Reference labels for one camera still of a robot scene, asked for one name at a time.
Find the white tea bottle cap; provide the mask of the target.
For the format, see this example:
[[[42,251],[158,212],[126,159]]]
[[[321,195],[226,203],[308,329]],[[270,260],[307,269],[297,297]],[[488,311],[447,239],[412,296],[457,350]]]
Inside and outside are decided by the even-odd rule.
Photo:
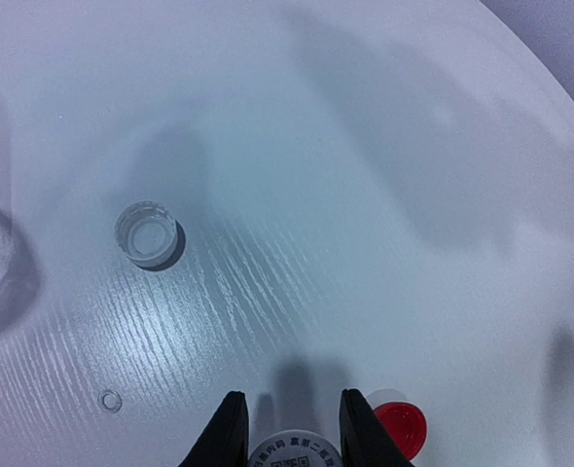
[[[250,467],[342,467],[331,442],[306,430],[285,430],[263,440],[250,454]]]

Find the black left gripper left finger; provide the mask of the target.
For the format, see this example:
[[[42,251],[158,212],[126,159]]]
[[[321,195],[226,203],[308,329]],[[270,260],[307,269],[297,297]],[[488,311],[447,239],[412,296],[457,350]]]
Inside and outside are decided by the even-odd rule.
[[[244,467],[249,461],[249,414],[243,392],[230,391],[179,467]]]

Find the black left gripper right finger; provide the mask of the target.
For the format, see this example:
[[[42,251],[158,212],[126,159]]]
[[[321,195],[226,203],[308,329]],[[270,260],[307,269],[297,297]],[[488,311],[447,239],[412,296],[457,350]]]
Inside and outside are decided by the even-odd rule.
[[[340,439],[344,466],[413,467],[358,389],[341,392]]]

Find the red bottle cap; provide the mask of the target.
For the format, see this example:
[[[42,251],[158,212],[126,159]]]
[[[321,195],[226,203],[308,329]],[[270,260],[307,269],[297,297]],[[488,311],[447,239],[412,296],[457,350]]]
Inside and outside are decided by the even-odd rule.
[[[427,421],[421,409],[409,402],[393,401],[376,407],[374,414],[407,460],[417,457],[427,438]]]

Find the blue white bottle cap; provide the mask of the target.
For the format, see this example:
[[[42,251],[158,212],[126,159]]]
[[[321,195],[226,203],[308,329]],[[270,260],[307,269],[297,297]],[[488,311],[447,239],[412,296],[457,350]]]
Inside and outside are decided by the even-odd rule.
[[[115,223],[115,239],[133,264],[153,269],[166,263],[175,252],[177,224],[161,204],[142,200],[121,212]]]

